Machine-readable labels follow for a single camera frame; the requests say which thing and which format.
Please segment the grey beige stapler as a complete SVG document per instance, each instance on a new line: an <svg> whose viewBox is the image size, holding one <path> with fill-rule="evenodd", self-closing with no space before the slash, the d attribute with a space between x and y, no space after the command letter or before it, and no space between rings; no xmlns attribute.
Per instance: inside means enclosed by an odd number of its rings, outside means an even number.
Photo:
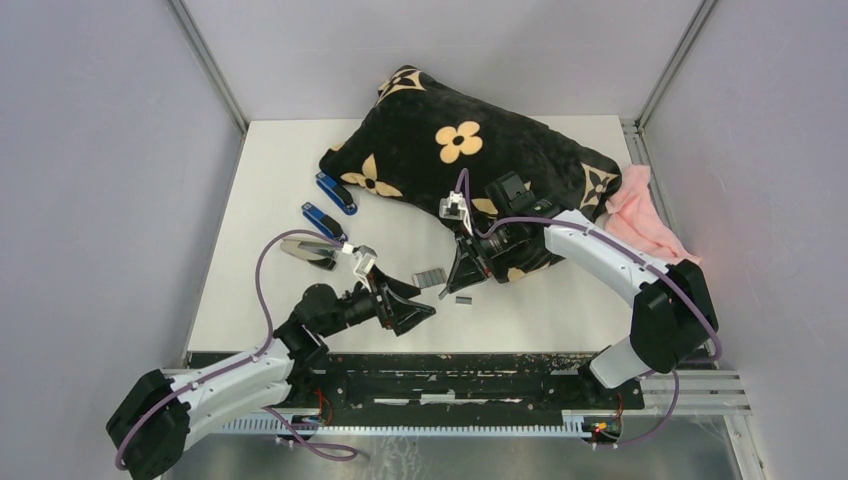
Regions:
<svg viewBox="0 0 848 480"><path fill-rule="evenodd" d="M290 237L281 241L280 249L322 270L333 271L337 266L337 249L326 241Z"/></svg>

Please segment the box of staples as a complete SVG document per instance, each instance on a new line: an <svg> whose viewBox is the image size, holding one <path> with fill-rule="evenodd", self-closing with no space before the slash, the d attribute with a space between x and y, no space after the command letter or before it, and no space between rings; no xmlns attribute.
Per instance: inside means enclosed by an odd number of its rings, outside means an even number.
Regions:
<svg viewBox="0 0 848 480"><path fill-rule="evenodd" d="M412 281L417 288L427 289L445 284L447 282L447 274L442 267L436 267L414 273L412 275Z"/></svg>

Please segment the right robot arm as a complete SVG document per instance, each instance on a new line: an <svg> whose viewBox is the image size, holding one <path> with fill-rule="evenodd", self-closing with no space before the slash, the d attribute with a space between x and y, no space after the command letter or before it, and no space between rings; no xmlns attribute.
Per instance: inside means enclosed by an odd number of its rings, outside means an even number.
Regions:
<svg viewBox="0 0 848 480"><path fill-rule="evenodd" d="M440 201L438 215L453 223L456 241L444 295L505 275L508 255L542 245L602 281L632 309L629 334L578 370L577 392L585 405L602 408L624 383L673 372L707 343L714 346L709 359L720 357L715 311L698 265L667 263L626 245L559 198L535 195L513 172L485 191L498 214L482 230L474 223L467 170Z"/></svg>

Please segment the blue stapler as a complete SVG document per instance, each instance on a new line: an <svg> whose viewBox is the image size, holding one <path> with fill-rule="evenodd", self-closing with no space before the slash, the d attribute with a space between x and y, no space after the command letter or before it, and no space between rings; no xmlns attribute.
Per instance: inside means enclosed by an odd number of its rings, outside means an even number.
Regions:
<svg viewBox="0 0 848 480"><path fill-rule="evenodd" d="M358 205L352 194L335 179L319 171L315 175L315 182L345 215L352 216L358 212Z"/></svg>
<svg viewBox="0 0 848 480"><path fill-rule="evenodd" d="M348 236L341 224L312 203L305 202L301 206L301 213L325 237L342 243L348 241Z"/></svg>

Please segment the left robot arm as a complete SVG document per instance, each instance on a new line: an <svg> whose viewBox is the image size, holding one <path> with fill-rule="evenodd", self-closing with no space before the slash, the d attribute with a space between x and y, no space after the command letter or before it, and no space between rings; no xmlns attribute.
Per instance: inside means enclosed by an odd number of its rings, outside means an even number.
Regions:
<svg viewBox="0 0 848 480"><path fill-rule="evenodd" d="M259 344L201 369L138 378L106 424L115 465L134 479L154 479L224 424L285 401L299 407L315 391L307 373L329 352L325 338L371 319L401 336L435 315L414 285L374 268L343 294L313 284L288 319Z"/></svg>

